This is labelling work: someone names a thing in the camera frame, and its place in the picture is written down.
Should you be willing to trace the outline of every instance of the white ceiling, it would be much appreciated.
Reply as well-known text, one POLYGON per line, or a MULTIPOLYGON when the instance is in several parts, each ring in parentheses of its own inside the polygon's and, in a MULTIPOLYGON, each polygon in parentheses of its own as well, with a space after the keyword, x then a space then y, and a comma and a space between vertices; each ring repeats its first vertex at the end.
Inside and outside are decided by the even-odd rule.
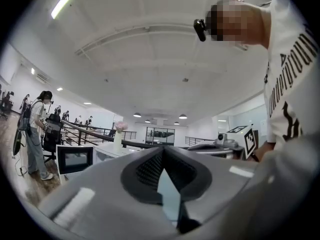
POLYGON ((201 111, 200 106, 219 106, 210 93, 230 74, 228 62, 250 53, 198 40, 193 21, 216 1, 71 0, 53 20, 50 12, 58 0, 37 0, 11 43, 92 103, 124 117, 141 113, 137 122, 161 117, 173 124, 184 113, 189 118, 180 122, 187 125, 227 109, 201 111))

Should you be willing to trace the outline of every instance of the black frame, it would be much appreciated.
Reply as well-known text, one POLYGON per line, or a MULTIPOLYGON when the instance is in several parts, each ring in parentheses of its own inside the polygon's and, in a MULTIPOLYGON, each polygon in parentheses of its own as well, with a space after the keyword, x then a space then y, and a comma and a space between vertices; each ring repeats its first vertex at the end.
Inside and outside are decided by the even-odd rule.
POLYGON ((73 146, 58 146, 56 150, 58 158, 59 172, 61 175, 81 172, 89 166, 93 165, 93 146, 73 147, 73 146), (86 164, 66 165, 66 154, 72 153, 87 153, 86 164))
POLYGON ((176 129, 161 128, 161 127, 150 127, 150 126, 147 126, 147 127, 146 127, 146 131, 145 131, 145 143, 146 143, 146 144, 147 144, 147 142, 151 142, 151 145, 154 144, 154 140, 155 140, 155 129, 156 129, 156 128, 166 130, 166 133, 167 133, 167 134, 166 134, 166 140, 165 140, 165 143, 164 143, 164 142, 162 143, 162 145, 168 145, 168 146, 174 146, 174 145, 175 145, 176 129), (152 129, 153 129, 152 141, 148 141, 148 140, 147 140, 148 128, 152 128, 152 129), (174 130, 173 142, 168 142, 168 130, 174 130))

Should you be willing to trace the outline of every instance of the wooden floor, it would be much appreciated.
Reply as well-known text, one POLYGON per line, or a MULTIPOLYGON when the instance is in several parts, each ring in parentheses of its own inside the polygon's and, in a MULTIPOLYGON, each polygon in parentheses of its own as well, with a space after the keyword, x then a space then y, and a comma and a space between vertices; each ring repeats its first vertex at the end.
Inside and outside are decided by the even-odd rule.
MULTIPOLYGON (((27 171, 27 147, 21 146, 21 150, 18 153, 21 156, 21 160, 19 160, 18 155, 14 158, 12 157, 19 115, 11 112, 8 116, 7 121, 3 117, 0 118, 0 162, 16 194, 34 206, 38 206, 45 196, 60 185, 57 166, 52 160, 45 164, 48 171, 54 175, 51 180, 41 180, 38 171, 33 174, 26 173, 24 176, 18 176, 18 174, 21 174, 21 164, 25 166, 22 171, 27 171)), ((22 136, 21 143, 26 145, 24 136, 22 136)))

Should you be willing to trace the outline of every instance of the backpack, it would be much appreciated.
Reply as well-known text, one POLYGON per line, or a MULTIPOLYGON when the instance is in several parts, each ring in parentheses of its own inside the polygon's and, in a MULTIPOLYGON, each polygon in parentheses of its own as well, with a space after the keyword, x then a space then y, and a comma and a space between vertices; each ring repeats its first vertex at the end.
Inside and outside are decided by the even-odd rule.
POLYGON ((42 102, 41 100, 36 101, 35 103, 31 105, 28 105, 23 114, 20 116, 20 119, 18 121, 18 130, 21 131, 28 131, 30 129, 30 116, 31 116, 31 110, 35 106, 36 103, 42 102))

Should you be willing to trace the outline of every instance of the railing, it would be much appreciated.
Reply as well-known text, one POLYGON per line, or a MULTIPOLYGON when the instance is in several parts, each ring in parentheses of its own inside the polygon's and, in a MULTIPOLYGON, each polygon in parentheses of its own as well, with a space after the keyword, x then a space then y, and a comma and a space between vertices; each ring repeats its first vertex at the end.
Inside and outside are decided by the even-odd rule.
MULTIPOLYGON (((101 137, 93 136, 91 133, 99 134, 101 136, 108 136, 110 138, 114 138, 116 134, 115 129, 107 129, 101 127, 88 126, 83 124, 71 123, 62 121, 64 123, 64 131, 65 131, 65 142, 69 145, 82 145, 82 144, 102 144, 104 142, 110 142, 111 140, 106 140, 101 137)), ((123 140, 132 140, 135 139, 137 135, 136 131, 123 131, 122 139, 123 140)))
MULTIPOLYGON (((104 129, 104 128, 99 128, 99 127, 91 127, 91 126, 87 126, 87 125, 83 125, 83 124, 76 124, 76 123, 70 123, 67 121, 62 120, 61 121, 63 123, 63 129, 65 131, 65 142, 69 145, 83 145, 86 143, 90 143, 93 145, 98 145, 104 142, 113 142, 114 138, 112 136, 113 131, 115 130, 111 130, 111 129, 104 129)), ((136 148, 140 148, 140 149, 150 149, 150 148, 154 148, 154 147, 162 147, 164 145, 162 144, 145 144, 145 143, 137 143, 137 142, 132 142, 132 141, 128 141, 126 140, 126 138, 130 138, 132 137, 136 137, 136 132, 135 131, 126 131, 126 133, 124 135, 122 135, 122 145, 124 148, 126 148, 127 146, 130 147, 136 147, 136 148)))
POLYGON ((194 137, 185 137, 185 144, 189 145, 189 146, 193 146, 198 144, 199 142, 202 141, 214 141, 213 139, 206 139, 206 138, 194 138, 194 137))

